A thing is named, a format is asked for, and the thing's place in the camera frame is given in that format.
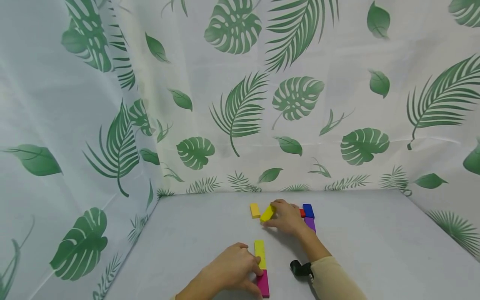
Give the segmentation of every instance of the yellow block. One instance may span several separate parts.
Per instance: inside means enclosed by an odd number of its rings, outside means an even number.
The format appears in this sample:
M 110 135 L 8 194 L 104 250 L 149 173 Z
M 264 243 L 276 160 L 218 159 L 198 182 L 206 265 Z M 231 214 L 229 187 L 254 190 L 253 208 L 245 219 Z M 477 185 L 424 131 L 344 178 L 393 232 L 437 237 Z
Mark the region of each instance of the yellow block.
M 260 218 L 260 209 L 258 209 L 257 203 L 250 204 L 250 211 L 252 213 L 252 219 Z
M 273 217 L 274 213 L 275 213 L 275 208 L 269 205 L 265 210 L 264 214 L 260 217 L 260 221 L 265 222 L 270 220 Z
M 260 269 L 266 270 L 267 269 L 267 261 L 265 260 L 265 247 L 263 240 L 256 240 L 255 241 L 255 256 L 260 256 L 261 261 L 258 264 Z

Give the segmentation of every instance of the white table surface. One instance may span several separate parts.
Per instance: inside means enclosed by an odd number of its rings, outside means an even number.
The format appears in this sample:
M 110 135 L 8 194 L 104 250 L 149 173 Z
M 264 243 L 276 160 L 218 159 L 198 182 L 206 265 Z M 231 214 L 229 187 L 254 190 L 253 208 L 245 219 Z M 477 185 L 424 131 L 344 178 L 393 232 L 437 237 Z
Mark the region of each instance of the white table surface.
M 397 191 L 213 193 L 162 199 L 107 300 L 169 299 L 227 246 L 264 240 L 270 299 L 315 299 L 289 263 L 305 257 L 293 238 L 262 229 L 263 211 L 283 198 L 311 203 L 317 235 L 369 300 L 480 299 L 480 264 Z M 252 299 L 222 292 L 216 300 Z

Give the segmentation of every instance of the pink block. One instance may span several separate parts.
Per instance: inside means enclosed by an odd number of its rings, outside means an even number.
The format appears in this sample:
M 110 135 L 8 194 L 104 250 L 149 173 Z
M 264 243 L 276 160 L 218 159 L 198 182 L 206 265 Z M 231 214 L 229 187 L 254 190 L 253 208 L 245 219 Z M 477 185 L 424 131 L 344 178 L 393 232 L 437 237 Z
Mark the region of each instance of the pink block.
M 313 231 L 317 232 L 315 229 L 315 220 L 313 218 L 305 217 L 305 223 L 310 227 Z
M 257 276 L 257 286 L 262 292 L 262 297 L 270 298 L 267 270 L 264 270 L 264 274 L 262 276 Z

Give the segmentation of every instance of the leaf print curtain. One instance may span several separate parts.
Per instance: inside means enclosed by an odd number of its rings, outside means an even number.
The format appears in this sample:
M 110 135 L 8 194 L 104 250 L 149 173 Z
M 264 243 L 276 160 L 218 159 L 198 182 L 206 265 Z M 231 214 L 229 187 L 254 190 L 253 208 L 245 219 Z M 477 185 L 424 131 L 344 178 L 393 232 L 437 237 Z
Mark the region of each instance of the leaf print curtain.
M 480 260 L 479 7 L 2 1 L 0 299 L 104 299 L 183 193 L 394 189 Z

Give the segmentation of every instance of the beige sleeve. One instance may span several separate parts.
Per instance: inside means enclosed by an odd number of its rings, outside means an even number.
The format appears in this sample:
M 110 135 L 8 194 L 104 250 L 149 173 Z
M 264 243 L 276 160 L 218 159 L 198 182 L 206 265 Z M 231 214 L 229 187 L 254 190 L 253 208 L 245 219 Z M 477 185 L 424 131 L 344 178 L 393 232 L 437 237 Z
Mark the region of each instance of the beige sleeve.
M 313 262 L 311 269 L 313 289 L 321 300 L 367 300 L 334 257 L 328 256 Z

